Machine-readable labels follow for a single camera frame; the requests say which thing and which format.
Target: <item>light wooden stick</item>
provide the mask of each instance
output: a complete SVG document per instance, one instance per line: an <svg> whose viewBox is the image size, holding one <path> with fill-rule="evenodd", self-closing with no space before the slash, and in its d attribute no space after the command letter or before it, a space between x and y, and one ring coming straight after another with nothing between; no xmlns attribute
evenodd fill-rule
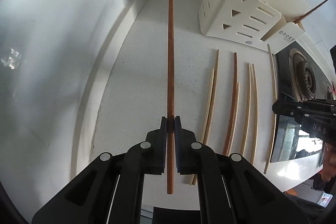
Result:
<svg viewBox="0 0 336 224"><path fill-rule="evenodd" d="M167 194L174 192L174 8L168 6Z"/></svg>
<svg viewBox="0 0 336 224"><path fill-rule="evenodd" d="M253 128L253 143L250 163L254 164L255 150L257 147L257 137L258 137L258 89L257 89L257 79L255 77L254 64L252 64L253 71L253 81L254 81L254 128Z"/></svg>
<svg viewBox="0 0 336 224"><path fill-rule="evenodd" d="M204 122L203 122L202 134L201 134L201 137L199 139L199 142L201 142L201 143L204 143L205 129L207 127L207 121L208 121L209 110L210 110L210 102L211 102L211 94L212 94L213 77L214 77L214 69L211 70L211 74L210 74L208 101L207 101L207 106L206 106L206 109L205 109L205 117L204 117ZM193 184L194 178L195 178L195 174L191 175L189 185Z"/></svg>
<svg viewBox="0 0 336 224"><path fill-rule="evenodd" d="M217 50L217 57L216 57L216 64L215 64L213 85L212 85L212 93L211 93L210 111L209 111L209 116L208 116L208 121L207 121L207 127L205 130L204 140L203 140L203 143L205 145L208 144L211 122L212 122L212 115L213 115L213 110L215 107L217 78L218 78L218 64L219 64L219 50ZM193 185L196 185L196 182L197 182L197 177L194 178Z"/></svg>
<svg viewBox="0 0 336 224"><path fill-rule="evenodd" d="M277 100L277 87L276 87L276 79L275 79L274 60L273 60L273 56L272 56L272 52L271 52L271 47L270 47L269 44L267 44L267 48L268 48L269 62L270 62L270 66L271 66L271 75L272 75L273 103L275 103L276 100ZM267 173L269 162L271 161L273 143L274 143L274 138L275 138L276 122L277 122L277 116L274 113L272 113L272 129L271 129L271 132L270 132L271 136L270 136L270 139L269 139L268 154L267 154L266 165L265 165L265 169L264 169L264 174L265 175Z"/></svg>
<svg viewBox="0 0 336 224"><path fill-rule="evenodd" d="M237 53L235 52L231 112L230 112L229 125L227 127L226 139L225 139L223 153L222 153L224 156L228 154L228 146L229 146L229 141L230 141L231 134L232 134L233 119L235 115L236 96L237 96Z"/></svg>
<svg viewBox="0 0 336 224"><path fill-rule="evenodd" d="M251 109L251 65L247 64L247 95L246 95L246 112L245 112L245 124L243 131L243 138L241 140L240 154L244 156L247 132L249 130L250 123L250 109Z"/></svg>
<svg viewBox="0 0 336 224"><path fill-rule="evenodd" d="M236 102L235 102L235 115L234 115L234 118L233 118L233 127L232 127L232 133L231 133L231 137L230 137L229 147L228 147L228 155L231 154L233 137L235 135L235 130L236 130L238 103L239 103L239 82L237 83L237 96L236 96Z"/></svg>
<svg viewBox="0 0 336 224"><path fill-rule="evenodd" d="M298 19L294 20L293 22L295 24L299 23L302 19L305 19L307 16L309 16L313 11L315 11L316 9L320 8L324 3L326 3L328 0L325 0L323 2L321 2L319 5L317 5L315 8L311 9L310 11L308 11L307 13L305 13L304 15L300 16Z"/></svg>

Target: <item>wooden strip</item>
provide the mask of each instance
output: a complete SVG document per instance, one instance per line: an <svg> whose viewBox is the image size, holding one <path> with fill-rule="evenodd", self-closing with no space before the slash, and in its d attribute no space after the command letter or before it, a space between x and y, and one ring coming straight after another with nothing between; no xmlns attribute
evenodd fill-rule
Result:
<svg viewBox="0 0 336 224"><path fill-rule="evenodd" d="M247 95L246 95L245 124L244 124L243 138L241 140L241 146L240 146L240 154L242 156L244 156L247 132L249 130L250 109L251 109L251 65L250 63L248 63L247 64Z"/></svg>
<svg viewBox="0 0 336 224"><path fill-rule="evenodd" d="M215 107L215 98L216 98L216 90L217 90L217 78L218 78L218 64L219 64L219 50L217 50L216 64L215 64L215 70L214 70L212 93L211 93L211 102L210 102L210 112L209 112L209 116L208 116L207 127L206 127L206 130L205 130L205 136L204 136L204 140L203 140L203 143L205 145L208 144L209 133L210 133L210 129L211 129L212 116L213 116L213 110L214 110L214 107ZM193 185L195 185L196 182L197 182L197 177L194 178Z"/></svg>
<svg viewBox="0 0 336 224"><path fill-rule="evenodd" d="M254 81L254 128L253 128L253 143L250 163L254 164L255 150L257 147L257 137L258 137L258 89L257 89L257 79L255 77L254 64L252 64L253 71L253 81Z"/></svg>
<svg viewBox="0 0 336 224"><path fill-rule="evenodd" d="M205 117L204 117L204 122L203 122L202 134L201 134L201 137L199 139L200 143L204 143L205 129L207 127L207 121L208 121L209 110L210 110L213 77L214 77L214 69L211 70L211 74L210 74L208 101L207 101L207 106L206 106L206 109L205 109ZM190 181L189 181L189 185L193 184L194 178L195 178L195 174L191 175L191 178L190 178Z"/></svg>
<svg viewBox="0 0 336 224"><path fill-rule="evenodd" d="M235 115L234 115L234 118L233 118L232 133L231 133L229 147L228 147L228 154L229 155L231 154L231 148L232 148L233 138L234 138L235 131L236 131L238 104L239 104L239 82L237 83L237 96L236 96L236 102L235 102Z"/></svg>
<svg viewBox="0 0 336 224"><path fill-rule="evenodd" d="M309 16L313 11L315 11L316 9L320 8L324 3L326 3L328 0L325 0L323 2L321 2L319 5L317 5L315 8L311 9L310 11L308 11L307 13L305 13L304 15L300 16L298 19L294 20L293 22L295 24L299 23L302 19L305 19L307 16Z"/></svg>
<svg viewBox="0 0 336 224"><path fill-rule="evenodd" d="M268 56L269 56L269 62L270 62L270 66L271 66L271 75L272 75L273 103L275 103L276 100L277 100L277 87L276 87L276 79L275 79L274 60L273 60L273 56L272 56L271 47L270 47L269 44L267 44L267 48L268 48ZM270 139L269 139L268 153L267 153L266 165L265 165L265 169L264 169L264 174L265 175L267 173L269 162L271 161L273 143L274 143L274 138L275 138L276 122L277 122L277 116L273 113L272 114L272 129L271 129L271 132L270 132L271 136L270 136Z"/></svg>
<svg viewBox="0 0 336 224"><path fill-rule="evenodd" d="M168 7L167 194L174 192L174 8Z"/></svg>
<svg viewBox="0 0 336 224"><path fill-rule="evenodd" d="M224 156L228 154L228 146L232 134L233 118L235 114L236 96L237 96L237 53L235 52L231 112L230 112L229 126L227 127L226 139L222 153Z"/></svg>

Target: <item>white baseboard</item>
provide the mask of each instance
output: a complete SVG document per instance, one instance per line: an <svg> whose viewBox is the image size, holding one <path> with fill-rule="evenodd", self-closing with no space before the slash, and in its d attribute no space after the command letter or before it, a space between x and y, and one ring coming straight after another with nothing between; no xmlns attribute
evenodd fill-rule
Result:
<svg viewBox="0 0 336 224"><path fill-rule="evenodd" d="M132 0L124 8L92 67L78 110L73 135L70 180L89 163L95 125L106 83L126 35L146 1Z"/></svg>

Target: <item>white wall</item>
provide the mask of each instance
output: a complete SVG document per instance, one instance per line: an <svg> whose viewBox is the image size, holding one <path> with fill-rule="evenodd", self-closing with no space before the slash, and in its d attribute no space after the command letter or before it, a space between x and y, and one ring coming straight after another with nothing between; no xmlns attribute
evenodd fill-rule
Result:
<svg viewBox="0 0 336 224"><path fill-rule="evenodd" d="M81 96L129 1L0 0L0 180L28 221L69 181Z"/></svg>
<svg viewBox="0 0 336 224"><path fill-rule="evenodd" d="M307 0L313 8L323 0ZM333 67L330 49L336 44L336 0L329 0L302 21L303 27L316 47Z"/></svg>

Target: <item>wooden stick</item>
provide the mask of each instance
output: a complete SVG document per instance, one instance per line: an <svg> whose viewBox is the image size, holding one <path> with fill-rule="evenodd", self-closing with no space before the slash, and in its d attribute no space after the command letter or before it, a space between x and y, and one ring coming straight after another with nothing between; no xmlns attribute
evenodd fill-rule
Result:
<svg viewBox="0 0 336 224"><path fill-rule="evenodd" d="M207 101L207 106L206 106L206 109L205 109L205 117L204 117L204 122L203 122L202 134L201 134L201 137L199 139L200 143L204 143L205 129L207 127L207 121L208 121L209 110L210 110L213 77L214 77L214 69L211 70L211 74L210 74L210 84L209 84L209 92L208 92L208 101ZM190 178L190 181L189 181L189 185L193 184L194 178L195 178L195 174L191 175L191 178Z"/></svg>
<svg viewBox="0 0 336 224"><path fill-rule="evenodd" d="M271 47L270 47L269 44L267 44L267 48L268 48L269 62L270 62L270 65L271 65L273 103L275 103L276 100L277 100L277 87L276 87L276 79L275 79L274 60L273 60L273 56L272 56L272 52L271 52ZM271 161L273 143L274 143L274 138L275 138L276 122L277 122L276 115L274 113L272 113L272 129L271 129L271 132L270 132L271 136L270 136L270 139L269 139L268 154L267 154L266 165L265 165L265 169L264 169L264 174L265 175L267 173L269 162Z"/></svg>
<svg viewBox="0 0 336 224"><path fill-rule="evenodd" d="M243 131L243 138L241 140L240 154L244 156L247 132L250 123L250 109L251 109L251 65L247 63L247 95L246 95L246 111L245 111L245 124Z"/></svg>
<svg viewBox="0 0 336 224"><path fill-rule="evenodd" d="M212 116L213 116L213 110L214 110L214 107L215 107L215 98L216 98L216 90L217 90L217 78L218 78L218 64L219 64L219 50L217 50L217 56L216 56L216 64L215 64L215 70L214 70L212 93L211 93L211 102L210 102L210 112L209 112L209 116L208 116L207 127L206 127L206 130L205 130L204 140L203 140L203 143L205 145L208 144L209 133L210 133L210 129L211 129ZM196 182L197 182L197 177L194 178L193 185L196 185Z"/></svg>
<svg viewBox="0 0 336 224"><path fill-rule="evenodd" d="M237 112L238 112L238 103L239 103L239 82L237 83L237 96L236 96L236 102L235 102L235 115L233 118L233 127L232 127L232 133L230 137L229 147L228 147L228 154L231 154L231 148L233 143L233 137L235 135L236 130L236 122L237 122Z"/></svg>
<svg viewBox="0 0 336 224"><path fill-rule="evenodd" d="M253 128L253 143L250 163L254 164L255 150L257 147L257 137L258 137L258 89L257 89L257 79L255 77L254 64L252 64L253 71L253 81L254 81L254 128Z"/></svg>
<svg viewBox="0 0 336 224"><path fill-rule="evenodd" d="M168 7L167 194L174 192L174 8Z"/></svg>
<svg viewBox="0 0 336 224"><path fill-rule="evenodd" d="M237 96L237 53L235 52L231 112L230 112L229 126L227 127L226 139L222 153L224 156L228 156L228 146L232 134L233 119L235 115L236 96Z"/></svg>
<svg viewBox="0 0 336 224"><path fill-rule="evenodd" d="M305 19L307 16L309 16L313 11L315 11L316 9L320 8L324 3L326 3L328 0L325 0L323 2L321 2L319 5L317 5L315 8L311 9L310 11L308 11L307 13L305 13L304 15L300 16L298 19L294 20L293 22L295 24L299 23L302 19Z"/></svg>

